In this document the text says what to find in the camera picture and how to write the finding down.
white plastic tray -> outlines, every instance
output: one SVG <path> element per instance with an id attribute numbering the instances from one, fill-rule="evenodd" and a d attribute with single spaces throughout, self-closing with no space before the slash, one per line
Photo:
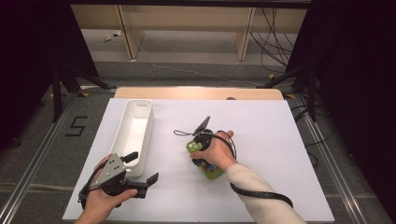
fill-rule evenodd
<path id="1" fill-rule="evenodd" d="M 137 159 L 125 164 L 127 176 L 143 174 L 153 124 L 154 115 L 150 100 L 128 101 L 110 151 L 120 157 L 135 151 L 139 153 Z"/>

gray floor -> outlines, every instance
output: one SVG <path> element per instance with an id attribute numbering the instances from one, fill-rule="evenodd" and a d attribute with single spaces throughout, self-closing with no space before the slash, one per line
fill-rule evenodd
<path id="1" fill-rule="evenodd" d="M 270 69 L 285 69 L 268 56 L 262 58 L 261 49 L 252 39 L 246 59 L 238 61 L 233 34 L 228 33 L 147 32 L 137 59 L 131 62 L 126 57 L 122 37 L 112 36 L 111 41 L 102 41 L 105 35 L 115 32 L 83 30 L 100 78 L 117 86 L 255 88 L 267 83 L 270 74 L 278 76 L 278 73 L 265 70 L 262 61 Z M 289 41 L 285 38 L 279 40 L 282 47 L 291 49 Z M 271 51 L 279 57 L 276 49 Z M 44 146 L 42 144 L 54 125 L 51 122 L 53 104 L 49 90 L 43 98 L 44 104 L 36 109 L 23 130 L 21 146 L 1 152 L 0 205 L 5 206 L 20 180 L 25 178 L 26 169 L 31 167 L 30 161 L 37 152 L 44 151 L 41 155 L 43 160 L 37 165 L 36 172 L 31 174 L 29 189 L 22 195 L 11 223 L 66 223 L 62 221 L 64 209 L 87 158 L 108 99 L 114 95 L 114 91 L 91 88 L 92 84 L 86 80 L 79 81 L 84 88 L 88 88 L 84 91 L 88 95 L 69 94 L 64 97 L 65 114 L 50 142 Z M 292 79 L 286 80 L 277 88 L 290 93 L 291 82 Z M 290 108 L 294 108 L 306 104 L 305 96 L 303 93 L 294 94 L 294 98 L 286 100 Z M 316 100 L 316 104 L 321 105 L 318 97 Z M 300 111 L 300 108 L 292 110 L 294 115 Z M 297 126 L 306 145 L 322 138 L 327 139 L 306 149 L 313 155 L 311 161 L 333 211 L 335 223 L 391 223 L 359 167 L 348 156 L 347 146 L 334 127 L 331 115 L 321 106 L 316 109 L 316 116 L 316 123 L 308 116 L 302 116 Z M 78 125 L 85 126 L 85 129 L 81 136 L 67 136 L 76 131 L 70 128 L 76 117 L 84 117 L 78 119 Z M 315 134 L 322 134 L 322 137 L 317 139 Z M 335 175 L 331 169 L 334 167 L 338 170 Z M 351 200 L 355 208 L 346 206 L 347 201 Z M 353 217 L 357 210 L 361 219 Z"/>

white table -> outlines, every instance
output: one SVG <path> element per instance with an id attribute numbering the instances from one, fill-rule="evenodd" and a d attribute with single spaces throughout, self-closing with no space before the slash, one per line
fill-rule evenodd
<path id="1" fill-rule="evenodd" d="M 111 99 L 92 144 L 64 219 L 82 212 L 78 192 L 93 167 L 111 150 L 128 99 Z M 290 108 L 283 100 L 153 100 L 154 128 L 148 160 L 139 181 L 159 172 L 146 199 L 132 199 L 113 210 L 108 220 L 133 222 L 252 222 L 245 206 L 230 189 L 225 176 L 210 181 L 195 167 L 186 144 L 206 117 L 212 131 L 233 130 L 238 160 L 264 176 L 308 222 L 333 222 Z"/>

black strap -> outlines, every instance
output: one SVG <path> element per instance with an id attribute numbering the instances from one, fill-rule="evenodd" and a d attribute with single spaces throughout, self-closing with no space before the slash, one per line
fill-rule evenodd
<path id="1" fill-rule="evenodd" d="M 288 203 L 291 207 L 293 207 L 293 202 L 291 199 L 286 197 L 283 194 L 278 194 L 274 192 L 267 192 L 267 191 L 250 191 L 245 189 L 239 189 L 234 184 L 230 183 L 231 189 L 235 191 L 237 194 L 253 197 L 253 198 L 263 198 L 263 199 L 276 199 L 281 200 L 285 203 Z"/>

forearm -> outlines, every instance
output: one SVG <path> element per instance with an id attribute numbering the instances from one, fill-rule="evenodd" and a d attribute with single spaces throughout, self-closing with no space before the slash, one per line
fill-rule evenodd
<path id="1" fill-rule="evenodd" d="M 235 163 L 228 167 L 225 174 L 228 180 L 240 189 L 251 191 L 275 192 L 271 185 L 243 164 Z M 239 196 L 257 223 L 305 223 L 285 202 Z"/>

